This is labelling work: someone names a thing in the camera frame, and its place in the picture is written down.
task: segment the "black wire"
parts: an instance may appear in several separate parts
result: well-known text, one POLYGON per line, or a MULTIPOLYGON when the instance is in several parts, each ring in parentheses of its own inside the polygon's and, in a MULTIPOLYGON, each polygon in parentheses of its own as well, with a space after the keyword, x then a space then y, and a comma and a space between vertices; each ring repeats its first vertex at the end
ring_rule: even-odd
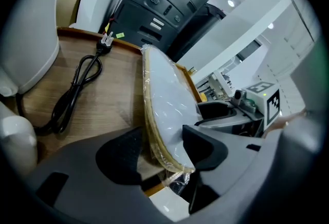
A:
POLYGON ((307 27, 307 25, 306 25, 306 23, 305 23, 305 20, 304 20, 304 18, 303 18, 303 16, 302 16, 302 13, 301 13, 300 10, 298 9, 298 7, 297 7, 295 1, 294 1, 294 0, 291 0, 291 3, 293 4, 295 10, 297 11, 299 18, 300 18, 301 21, 303 22, 304 27, 306 28, 306 30, 307 30, 307 32, 308 32, 310 38, 311 38, 312 41, 315 43, 314 38, 313 38, 312 34, 310 33, 310 30, 308 29, 308 27, 307 27))
MULTIPOLYGON (((50 121, 42 127, 34 127, 35 133, 37 135, 46 135, 52 130, 55 134, 62 133, 65 131, 71 115, 74 110, 74 106, 78 100, 79 93, 82 91, 83 86, 89 82, 92 82, 96 79, 99 74, 102 72, 103 66, 102 62, 99 59, 101 52, 97 52, 95 56, 87 55, 83 57, 77 66, 73 81, 71 83, 70 89, 63 94, 58 102, 56 103, 50 121), (81 67, 86 60, 90 60, 88 66, 86 67, 85 71, 82 73, 81 77, 79 78, 81 67), (92 66, 97 63, 98 69, 95 74, 91 75, 87 78, 88 73, 90 72, 92 66)), ((24 112, 22 108, 22 98, 23 95, 16 95, 16 102, 17 108, 19 111, 20 116, 24 117, 24 112)))

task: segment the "wooden table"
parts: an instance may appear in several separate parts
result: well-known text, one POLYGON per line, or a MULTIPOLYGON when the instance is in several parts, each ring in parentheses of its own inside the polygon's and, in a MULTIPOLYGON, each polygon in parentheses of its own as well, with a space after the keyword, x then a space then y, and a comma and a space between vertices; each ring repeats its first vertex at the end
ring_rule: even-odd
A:
MULTIPOLYGON (((58 35, 60 51, 57 59, 23 98, 26 118, 34 126, 42 126, 49 121, 56 102, 69 89, 79 61, 85 55, 95 54, 96 42, 102 37, 100 34, 66 28, 58 29, 58 35)), ((39 160, 78 140, 144 126, 142 56, 139 48, 115 39, 111 52, 100 59, 103 71, 81 91, 65 134, 38 136, 39 160)), ((192 91, 197 98, 199 95, 194 89, 192 91)), ((9 101, 6 104, 15 109, 14 103, 9 101)), ((161 171, 163 168, 152 159, 145 137, 138 172, 145 180, 161 171)))

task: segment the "plastic wrap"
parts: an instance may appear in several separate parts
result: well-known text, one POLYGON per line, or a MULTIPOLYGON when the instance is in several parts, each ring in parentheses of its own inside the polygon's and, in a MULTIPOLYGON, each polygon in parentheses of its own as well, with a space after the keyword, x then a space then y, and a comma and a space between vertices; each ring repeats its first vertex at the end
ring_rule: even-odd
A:
POLYGON ((176 65, 159 49, 144 45, 145 122, 151 150, 170 172, 195 168, 183 147, 182 126, 202 119, 197 104, 176 65))

